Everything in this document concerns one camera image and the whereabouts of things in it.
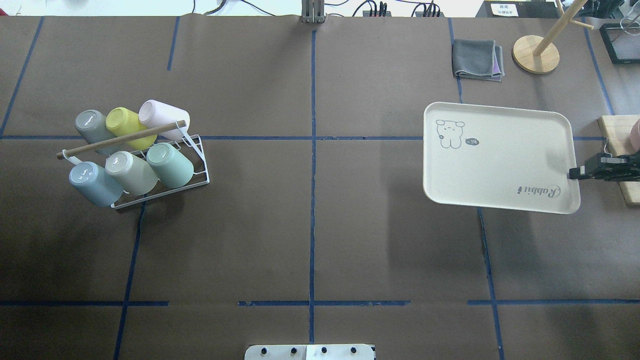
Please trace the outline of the light blue cup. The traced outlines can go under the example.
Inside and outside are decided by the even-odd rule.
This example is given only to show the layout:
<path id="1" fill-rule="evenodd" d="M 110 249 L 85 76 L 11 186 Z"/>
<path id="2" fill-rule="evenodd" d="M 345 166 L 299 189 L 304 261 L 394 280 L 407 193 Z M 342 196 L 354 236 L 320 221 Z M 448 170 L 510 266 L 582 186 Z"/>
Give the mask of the light blue cup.
<path id="1" fill-rule="evenodd" d="M 70 170 L 68 180 L 96 207 L 110 207 L 124 193 L 123 187 L 102 166 L 91 161 L 76 164 Z"/>

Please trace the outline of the cream rabbit tray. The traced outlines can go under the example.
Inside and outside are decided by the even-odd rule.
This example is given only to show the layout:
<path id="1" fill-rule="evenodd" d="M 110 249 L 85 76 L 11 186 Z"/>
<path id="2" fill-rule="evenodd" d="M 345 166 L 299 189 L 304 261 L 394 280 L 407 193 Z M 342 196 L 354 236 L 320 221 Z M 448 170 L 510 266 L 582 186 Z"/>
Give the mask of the cream rabbit tray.
<path id="1" fill-rule="evenodd" d="M 441 101 L 423 111 L 422 187 L 436 203 L 573 214 L 576 166 L 558 112 Z"/>

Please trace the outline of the aluminium frame post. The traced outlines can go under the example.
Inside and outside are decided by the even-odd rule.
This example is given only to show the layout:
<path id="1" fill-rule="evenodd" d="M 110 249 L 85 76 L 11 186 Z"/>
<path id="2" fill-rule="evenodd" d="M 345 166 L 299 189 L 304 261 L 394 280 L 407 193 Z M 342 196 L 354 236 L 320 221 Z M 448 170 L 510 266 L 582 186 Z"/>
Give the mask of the aluminium frame post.
<path id="1" fill-rule="evenodd" d="M 301 0 L 301 22 L 322 24 L 326 21 L 324 0 Z"/>

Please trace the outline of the yellow cup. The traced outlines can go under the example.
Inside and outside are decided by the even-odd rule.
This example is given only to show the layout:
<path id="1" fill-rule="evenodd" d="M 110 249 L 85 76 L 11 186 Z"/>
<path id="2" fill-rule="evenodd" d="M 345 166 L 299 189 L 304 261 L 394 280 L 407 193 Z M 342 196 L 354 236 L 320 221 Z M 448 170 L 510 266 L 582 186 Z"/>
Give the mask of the yellow cup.
<path id="1" fill-rule="evenodd" d="M 147 130 L 147 127 L 140 123 L 137 112 L 125 107 L 116 107 L 111 110 L 106 116 L 105 125 L 107 130 L 117 137 Z M 153 146 L 157 141 L 157 137 L 157 134 L 140 137 L 139 139 L 128 141 L 127 144 L 133 150 L 143 151 Z"/>

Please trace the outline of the green cup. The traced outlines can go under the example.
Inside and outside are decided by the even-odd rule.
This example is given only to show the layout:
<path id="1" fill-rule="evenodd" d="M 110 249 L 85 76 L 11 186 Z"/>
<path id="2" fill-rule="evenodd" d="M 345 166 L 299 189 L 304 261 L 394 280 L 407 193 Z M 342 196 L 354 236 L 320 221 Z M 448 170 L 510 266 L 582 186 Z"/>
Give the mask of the green cup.
<path id="1" fill-rule="evenodd" d="M 167 142 L 158 142 L 146 153 L 146 161 L 158 180 L 169 189 L 187 185 L 194 177 L 194 164 Z"/>

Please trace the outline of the grey cup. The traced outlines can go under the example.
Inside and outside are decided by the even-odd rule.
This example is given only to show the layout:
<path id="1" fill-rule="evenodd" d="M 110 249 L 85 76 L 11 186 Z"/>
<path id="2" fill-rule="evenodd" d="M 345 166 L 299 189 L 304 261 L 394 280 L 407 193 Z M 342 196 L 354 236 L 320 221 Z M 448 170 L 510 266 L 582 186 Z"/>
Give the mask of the grey cup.
<path id="1" fill-rule="evenodd" d="M 74 126 L 88 144 L 116 138 L 106 127 L 106 116 L 95 109 L 80 112 L 74 120 Z"/>

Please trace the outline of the black glass holder tray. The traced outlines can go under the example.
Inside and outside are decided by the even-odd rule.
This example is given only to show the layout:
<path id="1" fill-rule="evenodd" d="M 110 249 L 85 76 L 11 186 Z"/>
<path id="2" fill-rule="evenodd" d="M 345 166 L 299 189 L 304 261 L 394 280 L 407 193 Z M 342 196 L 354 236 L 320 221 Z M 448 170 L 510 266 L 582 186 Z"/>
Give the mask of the black glass holder tray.
<path id="1" fill-rule="evenodd" d="M 625 32 L 619 23 L 604 23 L 599 28 L 599 34 L 612 64 L 640 63 L 640 35 Z"/>

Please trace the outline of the beige cup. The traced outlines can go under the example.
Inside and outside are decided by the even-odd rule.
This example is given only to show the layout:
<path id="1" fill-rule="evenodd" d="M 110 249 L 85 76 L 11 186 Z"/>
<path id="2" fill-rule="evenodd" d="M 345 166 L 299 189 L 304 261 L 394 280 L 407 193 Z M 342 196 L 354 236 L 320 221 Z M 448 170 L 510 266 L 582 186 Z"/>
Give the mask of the beige cup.
<path id="1" fill-rule="evenodd" d="M 106 159 L 105 170 L 134 196 L 148 194 L 159 181 L 148 162 L 126 151 L 112 153 Z"/>

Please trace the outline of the pink bowl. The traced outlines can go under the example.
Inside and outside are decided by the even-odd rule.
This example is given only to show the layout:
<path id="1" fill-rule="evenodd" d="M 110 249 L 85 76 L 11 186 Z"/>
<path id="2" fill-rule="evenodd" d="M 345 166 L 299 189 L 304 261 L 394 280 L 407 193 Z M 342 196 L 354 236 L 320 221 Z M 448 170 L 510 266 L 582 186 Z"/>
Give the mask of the pink bowl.
<path id="1" fill-rule="evenodd" d="M 640 151 L 640 119 L 638 119 L 631 127 L 629 142 L 634 152 L 637 153 Z"/>

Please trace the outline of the wooden mug tree stand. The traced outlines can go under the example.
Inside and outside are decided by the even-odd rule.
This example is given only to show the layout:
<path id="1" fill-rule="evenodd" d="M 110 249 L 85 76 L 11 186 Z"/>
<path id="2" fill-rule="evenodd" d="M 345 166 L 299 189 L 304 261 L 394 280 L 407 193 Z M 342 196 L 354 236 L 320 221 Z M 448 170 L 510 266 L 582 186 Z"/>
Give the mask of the wooden mug tree stand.
<path id="1" fill-rule="evenodd" d="M 576 25 L 588 31 L 595 29 L 594 25 L 575 19 L 576 14 L 587 3 L 586 0 L 574 0 L 566 10 L 563 9 L 560 0 L 556 0 L 555 3 L 560 18 L 556 20 L 553 27 L 544 36 L 522 36 L 515 41 L 511 50 L 514 63 L 533 75 L 546 75 L 557 68 L 560 63 L 560 53 L 553 41 L 567 25 Z"/>

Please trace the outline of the pink cup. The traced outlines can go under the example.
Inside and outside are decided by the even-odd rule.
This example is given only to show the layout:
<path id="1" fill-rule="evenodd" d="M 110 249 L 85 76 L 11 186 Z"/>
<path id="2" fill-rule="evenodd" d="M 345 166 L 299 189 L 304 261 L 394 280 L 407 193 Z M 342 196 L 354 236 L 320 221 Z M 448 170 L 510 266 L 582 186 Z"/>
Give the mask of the pink cup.
<path id="1" fill-rule="evenodd" d="M 191 117 L 184 109 L 166 104 L 154 99 L 145 101 L 138 111 L 139 122 L 146 128 L 156 128 L 163 125 L 173 125 L 173 129 L 161 132 L 160 135 L 171 141 L 180 141 L 184 135 L 175 126 L 176 121 L 185 121 L 182 129 L 188 132 Z"/>

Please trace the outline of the grey folded cloth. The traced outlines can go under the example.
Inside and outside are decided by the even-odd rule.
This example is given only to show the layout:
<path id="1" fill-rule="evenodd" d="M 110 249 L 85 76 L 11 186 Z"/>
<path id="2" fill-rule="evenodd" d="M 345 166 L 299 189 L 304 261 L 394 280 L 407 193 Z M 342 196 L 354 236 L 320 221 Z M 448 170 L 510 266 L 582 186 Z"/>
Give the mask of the grey folded cloth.
<path id="1" fill-rule="evenodd" d="M 455 38 L 451 65 L 454 76 L 501 82 L 505 76 L 503 47 L 492 39 Z"/>

